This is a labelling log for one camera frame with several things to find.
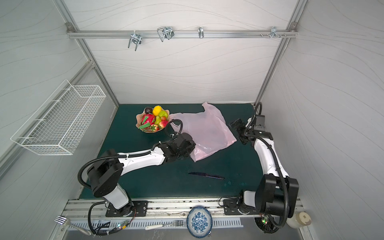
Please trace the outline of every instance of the silver fork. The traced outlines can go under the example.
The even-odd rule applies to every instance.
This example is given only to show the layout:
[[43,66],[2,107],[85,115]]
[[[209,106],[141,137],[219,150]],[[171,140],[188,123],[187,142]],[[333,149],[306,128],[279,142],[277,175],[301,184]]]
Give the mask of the silver fork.
[[182,225],[184,225],[184,220],[174,220],[172,223],[169,223],[169,224],[157,224],[157,225],[146,226],[145,230],[155,229],[159,227],[168,227],[168,226],[180,227]]
[[82,233],[84,233],[85,235],[88,235],[88,236],[92,235],[91,231],[88,231],[84,228],[81,228],[81,227],[78,227],[78,226],[71,224],[71,220],[69,220],[65,217],[57,216],[57,218],[55,219],[55,222],[57,222],[58,224],[61,224],[63,226],[68,226],[68,225],[72,226],[72,227],[76,228],[77,230],[81,231]]

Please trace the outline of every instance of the wire mesh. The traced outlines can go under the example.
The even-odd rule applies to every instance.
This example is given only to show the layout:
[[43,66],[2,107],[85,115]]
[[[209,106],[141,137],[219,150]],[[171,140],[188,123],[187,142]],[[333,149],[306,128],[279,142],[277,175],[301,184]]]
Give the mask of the wire mesh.
[[106,95],[98,85],[70,86],[17,144],[39,155],[72,155]]

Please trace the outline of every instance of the black mounting plate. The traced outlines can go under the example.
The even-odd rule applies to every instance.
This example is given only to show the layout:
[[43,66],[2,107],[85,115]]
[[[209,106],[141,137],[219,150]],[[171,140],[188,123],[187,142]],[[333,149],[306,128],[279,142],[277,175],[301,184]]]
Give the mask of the black mounting plate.
[[[132,201],[133,205],[136,208],[136,217],[145,217],[147,214],[148,201]],[[131,212],[126,217],[133,217],[134,212]],[[116,208],[109,203],[107,212],[105,213],[106,217],[122,217],[121,214],[116,210]]]
[[256,211],[256,209],[250,211],[248,214],[241,213],[237,207],[237,199],[224,199],[223,205],[229,206],[229,207],[224,207],[224,214],[225,215],[257,215],[257,214],[259,214]]

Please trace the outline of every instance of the black knife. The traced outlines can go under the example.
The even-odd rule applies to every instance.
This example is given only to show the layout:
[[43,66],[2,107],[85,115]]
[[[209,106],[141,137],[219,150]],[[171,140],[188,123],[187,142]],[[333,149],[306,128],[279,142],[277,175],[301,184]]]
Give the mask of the black knife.
[[204,173],[204,172],[190,172],[188,174],[199,175],[199,176],[203,176],[203,177],[211,177],[211,178],[216,178],[216,179],[225,179],[224,177],[221,177],[219,175],[211,175],[211,174]]

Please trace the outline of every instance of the green mat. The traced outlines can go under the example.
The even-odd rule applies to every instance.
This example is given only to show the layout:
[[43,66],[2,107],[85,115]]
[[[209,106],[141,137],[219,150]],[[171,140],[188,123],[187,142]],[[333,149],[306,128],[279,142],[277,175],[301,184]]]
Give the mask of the green mat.
[[[226,123],[238,118],[246,121],[252,116],[251,104],[214,104]],[[147,105],[122,104],[101,147],[99,156],[108,149],[116,152],[136,152],[150,149],[158,141],[168,140],[165,130],[144,133],[135,126],[135,116]],[[170,113],[203,112],[201,104],[162,104]],[[225,180],[190,175],[205,172],[220,175]],[[149,166],[120,177],[119,183],[132,198],[148,197],[218,197],[237,196],[241,189],[256,190],[263,176],[259,158],[250,146],[240,141],[226,149],[194,162],[190,157],[160,166]],[[84,189],[81,199],[94,198],[91,190]]]

